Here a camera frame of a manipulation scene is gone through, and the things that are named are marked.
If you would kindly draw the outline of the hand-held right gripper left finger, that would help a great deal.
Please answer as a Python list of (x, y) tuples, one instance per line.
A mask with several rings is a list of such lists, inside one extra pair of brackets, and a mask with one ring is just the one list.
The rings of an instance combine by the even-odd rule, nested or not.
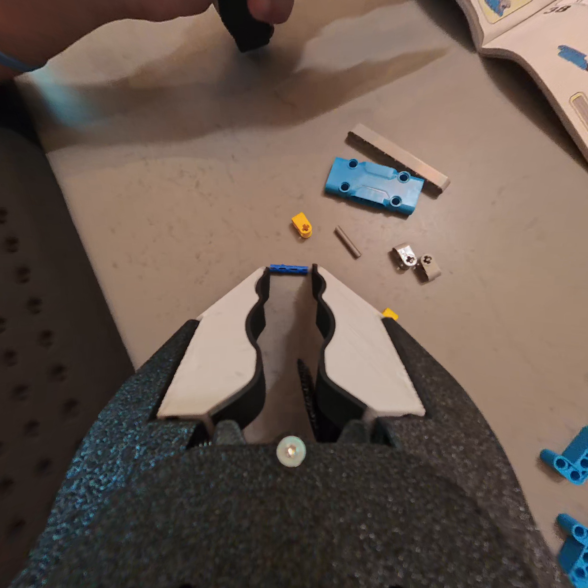
[(261, 267), (196, 319), (157, 419), (198, 421), (212, 433), (225, 420), (245, 429), (260, 415), (266, 382), (258, 339), (269, 290), (269, 269)]

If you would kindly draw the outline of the small grey connector piece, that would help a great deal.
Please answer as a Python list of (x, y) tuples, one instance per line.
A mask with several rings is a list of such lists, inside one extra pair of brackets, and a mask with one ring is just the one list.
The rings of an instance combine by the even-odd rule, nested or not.
[(442, 275), (439, 264), (431, 254), (423, 254), (419, 258), (416, 270), (422, 283), (430, 283)]
[(395, 265), (401, 271), (413, 269), (418, 262), (417, 256), (407, 242), (394, 246), (391, 255)]

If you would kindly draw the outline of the instruction booklet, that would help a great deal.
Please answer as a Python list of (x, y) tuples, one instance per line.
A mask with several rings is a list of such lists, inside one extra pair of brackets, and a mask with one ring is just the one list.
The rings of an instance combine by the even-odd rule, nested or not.
[(587, 159), (587, 1), (458, 1), (478, 53), (533, 78)]

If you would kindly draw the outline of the blue wrist band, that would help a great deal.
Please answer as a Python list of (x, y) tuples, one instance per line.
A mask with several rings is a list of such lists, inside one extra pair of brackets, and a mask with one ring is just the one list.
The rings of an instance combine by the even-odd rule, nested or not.
[(36, 70), (40, 70), (46, 65), (46, 61), (40, 64), (25, 63), (16, 57), (6, 54), (1, 51), (1, 66), (17, 72), (18, 74), (30, 73)]

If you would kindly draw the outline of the blue flat block piece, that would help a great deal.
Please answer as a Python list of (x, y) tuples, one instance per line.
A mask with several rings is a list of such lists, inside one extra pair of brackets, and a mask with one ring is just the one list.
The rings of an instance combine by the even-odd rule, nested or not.
[(423, 187), (424, 180), (406, 170), (335, 158), (325, 193), (408, 217), (415, 211)]

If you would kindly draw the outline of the short grey axle piece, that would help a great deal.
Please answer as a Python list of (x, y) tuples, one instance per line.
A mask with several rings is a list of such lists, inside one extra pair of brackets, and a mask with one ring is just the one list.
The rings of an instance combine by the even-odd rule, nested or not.
[(362, 253), (359, 250), (359, 248), (353, 243), (353, 241), (349, 238), (349, 236), (339, 225), (335, 226), (334, 234), (354, 259), (357, 260), (362, 256)]

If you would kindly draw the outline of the grey desk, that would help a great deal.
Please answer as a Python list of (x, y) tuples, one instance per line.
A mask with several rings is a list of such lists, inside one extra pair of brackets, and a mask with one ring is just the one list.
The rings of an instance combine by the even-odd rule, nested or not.
[[(559, 513), (587, 523), (587, 485), (539, 459), (587, 424), (587, 163), (454, 1), (296, 1), (256, 54), (213, 9), (118, 22), (18, 85), (135, 367), (260, 266), (317, 263), (470, 394), (554, 550)], [(358, 123), (450, 186), (408, 217), (327, 195), (335, 158), (401, 171)], [(442, 275), (399, 270), (401, 243)]]

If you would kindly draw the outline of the person's left hand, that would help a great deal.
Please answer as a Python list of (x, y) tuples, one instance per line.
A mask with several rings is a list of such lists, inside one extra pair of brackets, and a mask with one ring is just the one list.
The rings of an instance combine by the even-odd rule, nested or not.
[[(48, 62), (110, 22), (165, 22), (206, 12), (212, 1), (1, 1), (1, 51), (30, 64)], [(1, 67), (1, 81), (19, 76)]]

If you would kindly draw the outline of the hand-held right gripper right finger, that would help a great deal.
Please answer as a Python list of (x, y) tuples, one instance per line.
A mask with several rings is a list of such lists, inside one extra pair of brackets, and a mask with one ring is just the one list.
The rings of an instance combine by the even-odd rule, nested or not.
[(424, 417), (384, 315), (318, 264), (312, 294), (323, 337), (315, 384), (320, 412), (340, 430), (351, 420)]

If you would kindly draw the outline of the pile of building block pieces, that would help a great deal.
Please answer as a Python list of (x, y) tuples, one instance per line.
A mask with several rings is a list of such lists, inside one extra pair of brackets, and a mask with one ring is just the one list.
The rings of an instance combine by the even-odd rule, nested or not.
[[(587, 481), (587, 426), (584, 426), (562, 453), (549, 449), (540, 452), (544, 464), (577, 486)], [(556, 522), (565, 541), (557, 560), (574, 587), (587, 587), (587, 526), (561, 513)]]

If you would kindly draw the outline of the grey beam piece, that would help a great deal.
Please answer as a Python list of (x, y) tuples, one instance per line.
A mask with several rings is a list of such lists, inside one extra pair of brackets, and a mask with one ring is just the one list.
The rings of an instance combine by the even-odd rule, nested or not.
[(374, 155), (381, 161), (393, 162), (399, 165), (401, 171), (409, 171), (424, 180), (424, 187), (434, 196), (442, 194), (450, 186), (451, 180), (446, 174), (362, 123), (348, 131), (346, 140), (359, 151)]

